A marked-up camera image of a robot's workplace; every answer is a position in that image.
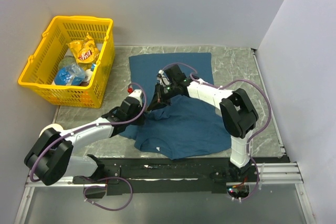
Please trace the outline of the blue t-shirt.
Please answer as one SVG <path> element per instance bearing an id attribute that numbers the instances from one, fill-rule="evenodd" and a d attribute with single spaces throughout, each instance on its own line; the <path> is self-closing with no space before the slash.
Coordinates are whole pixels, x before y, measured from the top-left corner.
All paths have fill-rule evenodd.
<path id="1" fill-rule="evenodd" d="M 151 102 L 160 69 L 179 62 L 186 75 L 196 70 L 203 80 L 213 83 L 211 59 L 209 52 L 131 56 L 131 81 L 142 86 Z M 169 159 L 209 155 L 231 147 L 230 134 L 215 108 L 181 95 L 173 97 L 170 106 L 147 114 L 144 125 L 130 125 L 120 135 L 134 140 L 135 148 L 142 152 L 160 153 Z"/>

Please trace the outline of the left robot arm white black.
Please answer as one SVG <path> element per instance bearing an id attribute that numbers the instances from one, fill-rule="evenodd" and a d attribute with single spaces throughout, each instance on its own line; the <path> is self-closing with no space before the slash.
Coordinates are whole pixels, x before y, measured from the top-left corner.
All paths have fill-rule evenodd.
<path id="1" fill-rule="evenodd" d="M 45 129 L 24 159 L 30 169 L 30 181 L 50 186 L 63 177 L 81 176 L 92 183 L 100 182 L 108 174 L 104 162 L 93 155 L 73 156 L 73 151 L 142 123 L 143 112 L 143 99 L 129 95 L 120 106 L 91 123 L 69 130 L 52 126 Z"/>

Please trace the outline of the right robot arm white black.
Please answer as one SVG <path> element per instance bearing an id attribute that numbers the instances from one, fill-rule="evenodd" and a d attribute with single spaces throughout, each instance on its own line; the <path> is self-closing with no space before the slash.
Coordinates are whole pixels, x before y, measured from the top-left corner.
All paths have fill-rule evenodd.
<path id="1" fill-rule="evenodd" d="M 171 104 L 171 98 L 183 95 L 198 99 L 219 109 L 226 131 L 231 135 L 229 169 L 231 179 L 241 181 L 251 166 L 249 139 L 258 121 L 258 113 L 246 91 L 216 87 L 195 74 L 189 77 L 177 64 L 169 64 L 156 75 L 157 84 L 147 110 L 162 109 Z"/>

